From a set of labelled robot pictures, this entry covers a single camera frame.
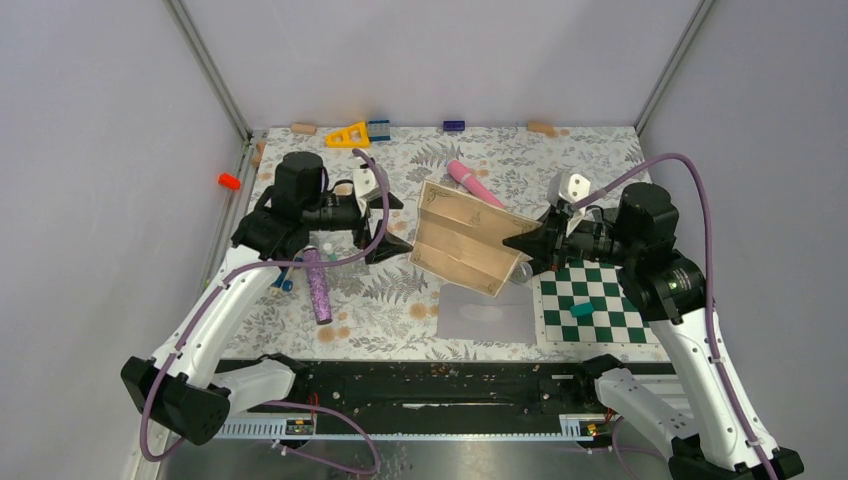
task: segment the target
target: purple glitter cylinder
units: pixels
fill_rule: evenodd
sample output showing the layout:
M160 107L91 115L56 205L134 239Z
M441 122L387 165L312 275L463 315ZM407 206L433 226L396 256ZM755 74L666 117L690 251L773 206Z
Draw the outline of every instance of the purple glitter cylinder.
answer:
M321 261L321 253L315 247L303 249L304 263ZM330 295L327 279L324 278L323 268L307 268L306 279L309 281L309 295L312 297L312 310L315 311L315 322L326 325L333 321L333 311L330 308Z

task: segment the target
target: chess board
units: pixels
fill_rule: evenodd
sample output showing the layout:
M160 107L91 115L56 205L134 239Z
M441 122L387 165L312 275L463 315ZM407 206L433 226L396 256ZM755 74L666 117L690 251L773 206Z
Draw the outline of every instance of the chess board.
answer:
M572 260L568 268L533 278L536 339L547 350L668 356L630 301L621 295L612 265ZM594 313L575 318L569 309L591 303Z

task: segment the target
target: teal block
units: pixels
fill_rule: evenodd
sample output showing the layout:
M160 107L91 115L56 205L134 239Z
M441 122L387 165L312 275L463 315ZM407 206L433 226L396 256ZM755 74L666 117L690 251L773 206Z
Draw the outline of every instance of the teal block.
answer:
M591 303L581 303L580 305L575 305L571 307L569 311L571 311L571 315L574 318L578 318L586 315L591 315L595 311L595 306Z

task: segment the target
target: gray wall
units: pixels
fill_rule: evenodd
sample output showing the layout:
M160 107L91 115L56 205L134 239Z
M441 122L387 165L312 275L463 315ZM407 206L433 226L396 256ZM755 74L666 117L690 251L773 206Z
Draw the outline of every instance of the gray wall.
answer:
M253 128L633 124L697 3L186 1Z
M4 2L0 477L122 476L239 143L161 2Z
M642 138L705 177L716 231L716 299L748 393L805 478L844 478L848 420L848 4L719 2ZM655 181L701 257L683 167Z

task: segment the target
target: leaf pattern fabric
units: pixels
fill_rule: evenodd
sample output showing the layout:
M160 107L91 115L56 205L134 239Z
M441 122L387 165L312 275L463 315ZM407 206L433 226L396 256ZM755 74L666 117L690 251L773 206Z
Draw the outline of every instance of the leaf pattern fabric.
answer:
M331 185L351 178L361 162L350 149L324 146L324 136L333 130L319 128L317 135L310 136L293 134L288 128L271 129L250 208L273 184L274 169L288 152L305 150L321 155ZM528 218L538 218L547 209L548 182L560 170L580 173L597 188L644 159L632 127L558 131L558 137L549 138L520 127L473 127L450 133L432 127L393 127L391 141L372 143L367 149L386 170L392 193L404 202L402 211L390 214L389 230L412 242L424 180L463 188L447 174L446 165L453 159L471 169L510 211ZM639 180L647 181L647 173L633 181ZM615 206L619 194L620 189L599 204ZM376 224L377 218L373 218L372 230ZM358 251L350 232L313 233L313 244L327 242L332 243L338 258ZM305 272L295 270L290 277L293 290L269 288L239 326L225 356L255 358L281 352L293 358L322 360L576 361L602 353L551 353L536 345L436 338L443 280L413 266L406 255L372 266L360 261L325 273L333 308L330 325L316 325ZM628 359L661 360L635 353Z

